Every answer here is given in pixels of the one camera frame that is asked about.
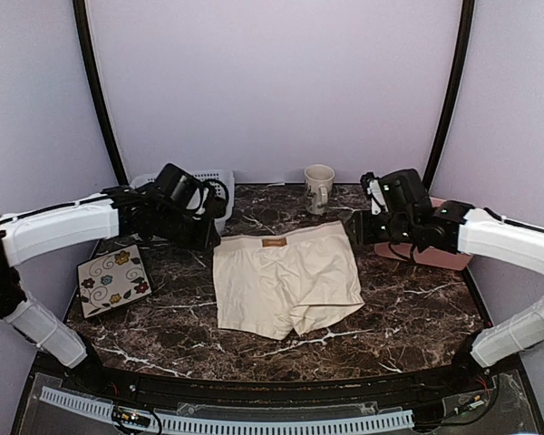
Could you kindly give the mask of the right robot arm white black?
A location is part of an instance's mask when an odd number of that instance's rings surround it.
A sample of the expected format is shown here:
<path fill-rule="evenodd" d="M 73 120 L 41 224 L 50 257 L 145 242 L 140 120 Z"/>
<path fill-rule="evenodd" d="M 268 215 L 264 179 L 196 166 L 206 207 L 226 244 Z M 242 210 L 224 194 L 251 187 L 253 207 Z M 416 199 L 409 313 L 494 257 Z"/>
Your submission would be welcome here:
<path fill-rule="evenodd" d="M 422 252 L 430 247 L 451 254 L 485 256 L 544 276 L 544 228 L 500 217 L 488 208 L 448 200 L 438 207 L 404 206 L 374 212 L 357 210 L 345 222 L 355 245 L 407 243 Z M 480 369 L 544 342 L 544 295 L 508 320 L 470 335 L 444 384 L 466 392 Z"/>

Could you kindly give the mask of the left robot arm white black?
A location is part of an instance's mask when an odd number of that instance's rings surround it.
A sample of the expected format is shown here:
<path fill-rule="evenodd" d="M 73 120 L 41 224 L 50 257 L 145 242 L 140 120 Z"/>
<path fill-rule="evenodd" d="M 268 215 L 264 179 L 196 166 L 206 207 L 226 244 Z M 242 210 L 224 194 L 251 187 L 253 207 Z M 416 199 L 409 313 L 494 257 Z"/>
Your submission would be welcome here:
<path fill-rule="evenodd" d="M 107 188 L 87 198 L 19 214 L 0 215 L 0 321 L 74 372 L 91 395 L 110 387 L 100 359 L 77 332 L 66 326 L 21 286 L 16 268 L 25 261 L 97 239 L 136 235 L 159 237 L 187 250 L 206 251 L 220 242 L 215 221 L 229 195 L 210 182 L 189 197 L 175 197 L 152 184 Z"/>

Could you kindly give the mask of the cream cotton boxer underwear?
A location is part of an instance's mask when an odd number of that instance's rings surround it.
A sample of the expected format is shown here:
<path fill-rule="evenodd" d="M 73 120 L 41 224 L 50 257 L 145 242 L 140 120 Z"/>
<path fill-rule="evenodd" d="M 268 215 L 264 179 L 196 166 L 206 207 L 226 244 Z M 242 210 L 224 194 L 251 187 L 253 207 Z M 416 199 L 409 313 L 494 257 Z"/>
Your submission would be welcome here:
<path fill-rule="evenodd" d="M 355 255 L 339 221 L 277 237 L 234 236 L 213 251 L 218 327 L 283 340 L 364 306 Z"/>

